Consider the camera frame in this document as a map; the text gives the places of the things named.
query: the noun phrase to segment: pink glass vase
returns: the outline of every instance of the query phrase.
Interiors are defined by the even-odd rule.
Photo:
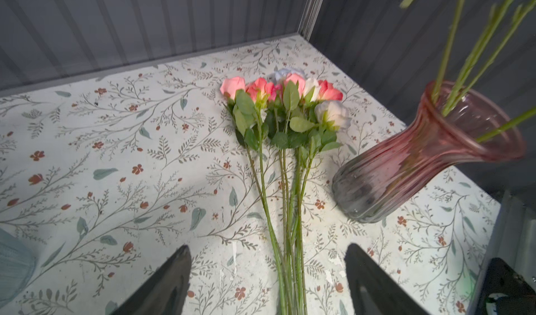
[[[521,158],[525,142],[517,128],[484,143],[473,138],[506,123],[508,116],[471,90],[446,117],[441,109],[452,82],[444,82],[437,105],[426,86],[417,117],[406,130],[346,163],[333,178],[340,209],[362,223],[381,221],[445,168],[464,162],[503,162]]]

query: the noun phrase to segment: artificial rose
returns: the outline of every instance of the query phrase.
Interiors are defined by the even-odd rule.
[[[298,85],[298,93],[300,94],[300,97],[302,97],[303,91],[305,90],[305,79],[296,73],[288,73],[283,84],[286,86],[290,81]]]
[[[320,92],[320,84],[318,83],[318,80],[315,79],[315,78],[308,78],[307,80],[305,80],[305,95],[309,94],[309,92],[311,91],[311,89],[315,89],[313,92],[312,92],[312,97],[311,97],[311,102],[314,102],[318,99],[318,93]]]
[[[325,101],[315,107],[315,115],[320,123],[327,124],[333,131],[346,130],[352,119],[350,111],[340,101]]]
[[[296,73],[297,75],[301,75],[302,77],[305,77],[305,72],[299,68],[282,68],[276,71],[276,81],[279,82],[285,79],[288,73]]]
[[[240,89],[245,90],[245,80],[243,77],[227,78],[220,87],[221,93],[231,99],[235,98],[236,91]]]
[[[318,93],[319,101],[343,100],[343,93],[338,89],[335,89],[332,83],[329,83],[326,80],[318,80],[318,82],[320,83],[320,92]]]
[[[251,99],[255,102],[260,97],[264,99],[265,96],[268,100],[273,101],[276,99],[276,88],[272,82],[266,82],[262,77],[255,80],[254,83],[248,84],[245,91],[249,94]]]

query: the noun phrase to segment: floral tablecloth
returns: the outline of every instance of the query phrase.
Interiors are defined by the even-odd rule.
[[[218,88],[225,77],[252,81],[284,67],[334,83],[353,118],[308,183],[309,313],[354,313],[350,243],[430,313],[465,312],[499,204],[449,168],[381,223],[346,218],[330,195],[335,171],[404,124],[292,36],[2,98],[0,228],[36,254],[37,268],[0,313],[109,314],[188,244],[184,314],[275,314],[264,212]],[[278,221],[274,153],[262,158]]]

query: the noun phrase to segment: gray corrugated wall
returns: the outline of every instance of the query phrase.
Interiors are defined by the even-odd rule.
[[[298,31],[307,0],[0,0],[0,90]]]
[[[456,0],[324,0],[311,43],[406,123],[433,80]],[[446,78],[455,79],[487,21],[493,2],[467,0]],[[500,26],[504,28],[509,20]],[[497,39],[491,44],[493,48]],[[511,116],[536,105],[536,11],[511,38],[475,89]],[[536,119],[521,125],[528,144],[522,161],[465,164],[460,169],[487,191],[511,188],[525,202],[536,195]]]

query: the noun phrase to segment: flower bouquet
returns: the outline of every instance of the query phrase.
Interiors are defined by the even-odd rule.
[[[315,156],[338,148],[337,132],[350,126],[343,94],[327,81],[305,79],[297,70],[276,72],[276,82],[258,78],[225,79],[220,91],[227,98],[236,138],[247,152],[266,215],[279,280],[279,313],[307,314],[303,270],[302,202]],[[278,150],[281,169],[283,239],[278,241],[266,199],[263,146]],[[294,165],[294,176],[288,175]]]

